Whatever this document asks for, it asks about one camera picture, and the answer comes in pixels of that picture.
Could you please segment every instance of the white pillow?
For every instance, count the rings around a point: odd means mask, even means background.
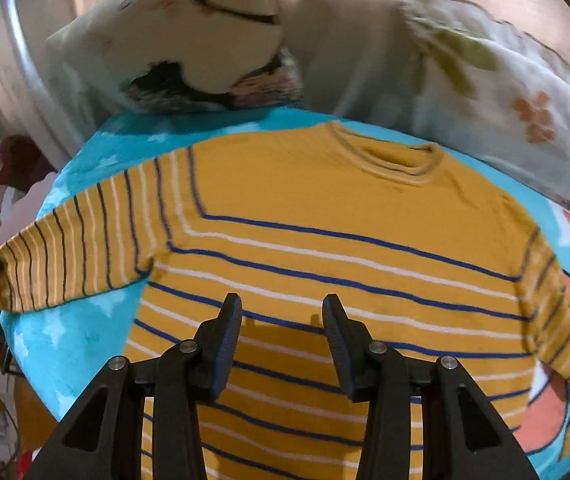
[[[412,134],[570,209],[570,65],[462,0],[404,0],[418,46]]]
[[[299,102],[275,0],[101,0],[47,43],[133,110]]]

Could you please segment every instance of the bedsheet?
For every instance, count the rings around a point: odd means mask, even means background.
[[[332,119],[292,108],[187,116],[121,114],[110,119],[63,168],[38,216],[103,178],[181,146],[215,136],[301,128]],[[371,137],[405,144],[422,142],[378,126],[341,121]],[[570,212],[478,160],[451,153],[527,209],[554,248],[570,292]],[[65,415],[104,363],[123,351],[144,285],[141,280],[40,312],[2,314],[7,341],[18,364],[56,418]],[[559,376],[539,366],[526,418],[515,434],[542,479],[559,479],[570,469],[570,455],[560,460],[569,416],[570,388]]]

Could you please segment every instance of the screw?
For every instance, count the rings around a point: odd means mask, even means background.
[[[446,355],[440,360],[440,364],[442,364],[447,370],[453,370],[458,366],[458,361],[456,361],[455,357]]]
[[[112,357],[110,359],[110,368],[112,370],[120,370],[121,368],[124,368],[126,364],[127,359],[122,355],[117,355],[116,357]]]
[[[198,349],[198,343],[193,339],[185,339],[178,347],[183,354],[191,354]]]
[[[387,352],[387,345],[382,341],[372,341],[369,343],[369,351],[373,354],[384,354]]]

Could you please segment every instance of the striped sweater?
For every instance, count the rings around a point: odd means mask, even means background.
[[[125,353],[157,356],[215,317],[244,320],[220,400],[198,409],[210,478],[353,479],[367,406],[350,404],[321,326],[348,315],[404,355],[459,358],[510,428],[537,357],[570,382],[570,300],[512,198],[438,146],[338,123],[238,134],[130,168],[0,247],[0,308],[26,312],[146,276]],[[422,470],[420,399],[411,473]],[[143,425],[151,472],[152,401]]]

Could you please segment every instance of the orange flower print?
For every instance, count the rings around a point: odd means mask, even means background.
[[[527,141],[530,144],[551,142],[556,138],[556,133],[550,126],[552,115],[546,106],[551,97],[545,92],[539,92],[533,99],[514,99],[511,107],[518,113],[518,118],[527,125],[525,131]]]

